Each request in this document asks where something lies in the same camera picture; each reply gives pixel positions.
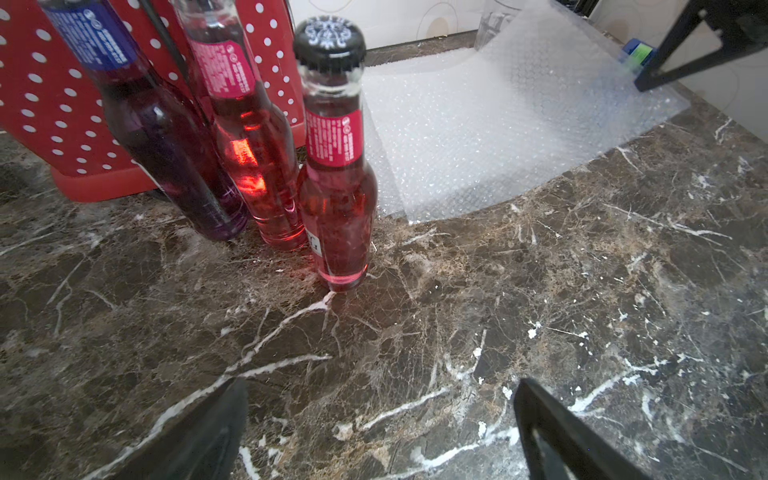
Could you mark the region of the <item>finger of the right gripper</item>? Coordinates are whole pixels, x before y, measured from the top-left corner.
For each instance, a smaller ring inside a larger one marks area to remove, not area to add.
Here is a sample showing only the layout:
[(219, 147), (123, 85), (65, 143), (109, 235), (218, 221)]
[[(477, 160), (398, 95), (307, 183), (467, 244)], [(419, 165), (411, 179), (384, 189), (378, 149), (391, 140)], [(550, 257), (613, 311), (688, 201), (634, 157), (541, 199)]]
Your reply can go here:
[(765, 1), (690, 1), (634, 85), (646, 92), (766, 48)]

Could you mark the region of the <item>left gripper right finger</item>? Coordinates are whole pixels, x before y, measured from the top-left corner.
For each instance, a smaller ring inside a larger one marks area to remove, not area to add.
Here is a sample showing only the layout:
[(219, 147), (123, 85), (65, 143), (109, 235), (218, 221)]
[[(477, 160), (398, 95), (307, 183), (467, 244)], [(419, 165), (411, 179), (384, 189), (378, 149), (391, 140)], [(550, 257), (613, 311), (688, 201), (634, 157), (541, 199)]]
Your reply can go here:
[(531, 479), (648, 477), (535, 380), (520, 380), (513, 406)]

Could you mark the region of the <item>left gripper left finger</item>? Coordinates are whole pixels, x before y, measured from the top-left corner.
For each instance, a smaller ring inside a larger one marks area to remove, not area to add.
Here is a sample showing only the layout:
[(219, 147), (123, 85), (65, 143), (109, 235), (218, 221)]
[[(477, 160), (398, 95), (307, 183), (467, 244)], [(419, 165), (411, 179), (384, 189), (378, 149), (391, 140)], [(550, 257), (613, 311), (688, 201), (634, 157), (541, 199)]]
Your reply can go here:
[(226, 381), (112, 479), (228, 479), (247, 424), (244, 380)]

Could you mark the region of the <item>red drink bottle front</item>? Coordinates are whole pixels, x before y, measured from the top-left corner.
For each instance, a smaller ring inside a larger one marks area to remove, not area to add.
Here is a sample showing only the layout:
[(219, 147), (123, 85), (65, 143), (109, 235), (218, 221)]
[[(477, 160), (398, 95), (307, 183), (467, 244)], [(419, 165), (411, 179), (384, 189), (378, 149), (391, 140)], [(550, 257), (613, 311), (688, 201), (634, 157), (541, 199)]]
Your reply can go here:
[(330, 290), (347, 291), (367, 273), (378, 196), (364, 156), (365, 39), (347, 19), (315, 16), (296, 28), (293, 50), (306, 130), (301, 217), (319, 276)]

